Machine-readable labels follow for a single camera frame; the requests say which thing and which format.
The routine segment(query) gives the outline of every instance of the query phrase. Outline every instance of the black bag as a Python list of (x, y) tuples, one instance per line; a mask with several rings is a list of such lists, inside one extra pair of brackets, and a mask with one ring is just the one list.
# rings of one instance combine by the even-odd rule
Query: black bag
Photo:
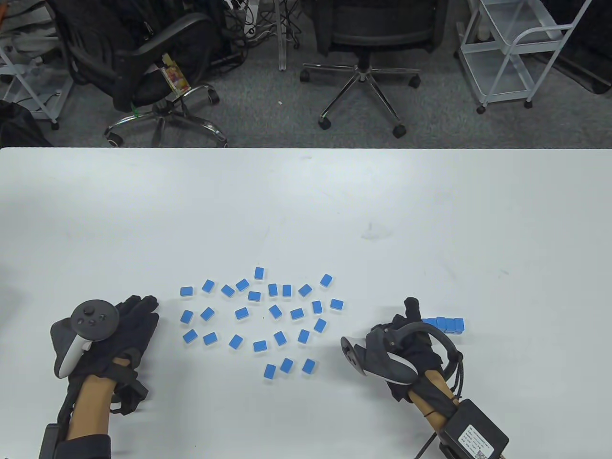
[(52, 146), (27, 108), (0, 100), (0, 148)]

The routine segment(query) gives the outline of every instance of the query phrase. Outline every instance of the black glove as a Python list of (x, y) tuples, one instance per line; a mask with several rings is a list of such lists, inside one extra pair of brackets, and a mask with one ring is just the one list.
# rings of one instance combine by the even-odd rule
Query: black glove
[[(421, 322), (419, 300), (412, 297), (406, 298), (404, 300), (404, 306), (406, 307), (406, 317), (402, 317), (397, 314), (391, 323), (378, 325), (377, 327), (399, 330), (404, 325), (413, 322)], [(408, 335), (400, 343), (399, 348), (389, 348), (387, 349), (387, 352), (393, 352), (394, 354), (408, 360), (414, 365), (414, 368), (417, 370), (419, 376), (425, 374), (427, 370), (436, 370), (442, 373), (442, 359), (431, 348), (431, 338), (427, 333), (414, 333)], [(392, 382), (388, 382), (387, 384), (389, 385), (389, 389), (391, 389), (394, 399), (400, 401), (405, 398), (412, 403), (408, 397), (406, 386), (394, 384)]]

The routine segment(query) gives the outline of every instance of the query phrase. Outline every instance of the chair armrest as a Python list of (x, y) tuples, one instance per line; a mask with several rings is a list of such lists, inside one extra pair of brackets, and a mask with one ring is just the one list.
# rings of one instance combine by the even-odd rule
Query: chair armrest
[(189, 13), (173, 22), (144, 45), (133, 51), (115, 52), (117, 79), (113, 88), (113, 105), (123, 112), (132, 110), (132, 97), (147, 69), (169, 51), (181, 35), (190, 28), (212, 19), (203, 13)]

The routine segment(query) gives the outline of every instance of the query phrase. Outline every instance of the white cart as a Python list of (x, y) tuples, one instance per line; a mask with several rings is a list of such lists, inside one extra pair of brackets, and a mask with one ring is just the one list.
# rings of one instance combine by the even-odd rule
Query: white cart
[[(585, 0), (570, 24), (557, 24), (540, 0), (479, 0), (456, 57), (461, 59), (483, 114), (491, 102), (525, 99), (525, 108), (552, 68), (592, 0)], [(493, 40), (474, 43), (481, 19), (491, 24)], [(534, 81), (522, 54), (552, 52)]]

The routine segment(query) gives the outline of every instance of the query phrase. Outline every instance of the vr controller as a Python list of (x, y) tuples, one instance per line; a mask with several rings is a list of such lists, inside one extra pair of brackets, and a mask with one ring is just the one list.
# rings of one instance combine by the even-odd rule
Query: vr controller
[(59, 379), (75, 369), (91, 344), (109, 338), (119, 325), (117, 308), (104, 300), (89, 300), (76, 307), (72, 316), (51, 326), (57, 358), (53, 371)]

